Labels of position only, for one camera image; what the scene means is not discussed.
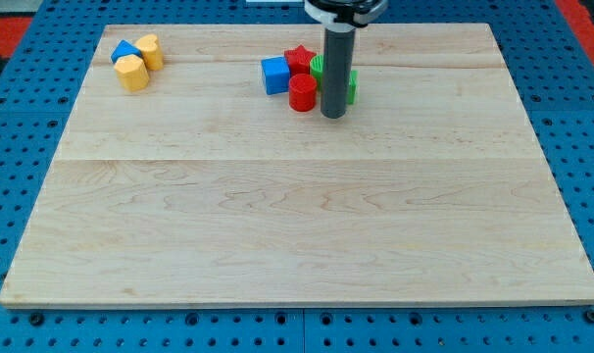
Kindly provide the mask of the black white robot arm flange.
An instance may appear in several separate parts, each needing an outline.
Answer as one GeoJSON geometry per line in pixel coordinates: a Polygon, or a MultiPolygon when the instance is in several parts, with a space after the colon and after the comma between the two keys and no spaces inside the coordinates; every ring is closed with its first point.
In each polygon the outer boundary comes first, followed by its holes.
{"type": "Polygon", "coordinates": [[[374,22],[388,4],[388,0],[305,0],[304,10],[328,30],[349,32],[374,22]]]}

